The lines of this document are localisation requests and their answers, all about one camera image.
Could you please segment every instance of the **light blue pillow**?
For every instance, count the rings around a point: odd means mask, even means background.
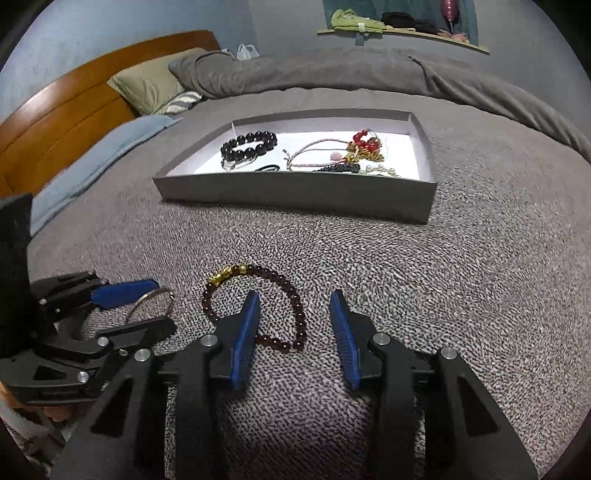
[[[178,121],[180,118],[172,119],[166,115],[142,116],[106,134],[33,198],[31,235],[35,235],[59,211],[85,192],[128,151]]]

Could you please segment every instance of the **wooden headboard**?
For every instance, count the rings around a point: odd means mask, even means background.
[[[38,193],[108,132],[138,116],[106,84],[113,74],[195,47],[219,49],[208,30],[154,38],[92,60],[29,98],[0,125],[0,197]]]

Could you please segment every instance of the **box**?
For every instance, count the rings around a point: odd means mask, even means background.
[[[399,177],[382,174],[318,172],[315,167],[286,171],[290,155],[320,138],[350,141],[363,129],[382,141],[383,166]],[[220,148],[248,132],[270,131],[278,145],[250,165],[224,171]],[[253,144],[242,145],[246,148]],[[297,156],[293,164],[326,164],[335,148],[346,144],[319,144]],[[254,171],[268,164],[281,171]],[[368,161],[360,162],[362,171]],[[154,177],[164,200],[278,207],[362,215],[427,223],[437,183],[433,152],[417,118],[409,112],[380,109],[320,109],[282,112],[237,119],[205,135],[169,162]]]

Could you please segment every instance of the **wall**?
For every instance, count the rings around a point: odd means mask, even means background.
[[[353,40],[316,36],[326,28],[322,0],[249,0],[258,50],[287,54],[353,46]],[[532,0],[474,0],[480,45],[490,56],[441,42],[384,36],[368,46],[413,48],[454,57],[536,95],[591,139],[591,81],[548,16]]]
[[[222,48],[256,44],[245,0],[54,0],[0,71],[0,123],[56,78],[142,40],[212,30]]]

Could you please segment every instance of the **striped pillow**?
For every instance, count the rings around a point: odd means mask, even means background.
[[[177,115],[193,108],[201,100],[202,95],[197,92],[184,92],[162,107],[160,113],[164,115]]]

